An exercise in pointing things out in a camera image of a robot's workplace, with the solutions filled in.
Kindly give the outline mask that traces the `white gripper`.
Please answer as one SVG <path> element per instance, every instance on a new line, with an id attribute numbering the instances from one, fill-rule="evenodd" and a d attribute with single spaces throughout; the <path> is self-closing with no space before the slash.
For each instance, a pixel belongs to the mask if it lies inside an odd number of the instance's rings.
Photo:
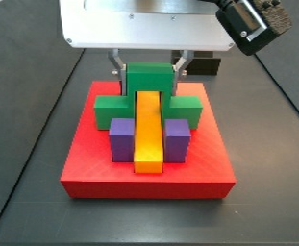
<path id="1" fill-rule="evenodd" d="M 216 21 L 216 6 L 200 0 L 58 0 L 64 39 L 74 48 L 177 50 L 173 87 L 193 51 L 225 51 L 233 46 Z M 126 94 L 125 63 L 118 50 L 108 52 Z"/>

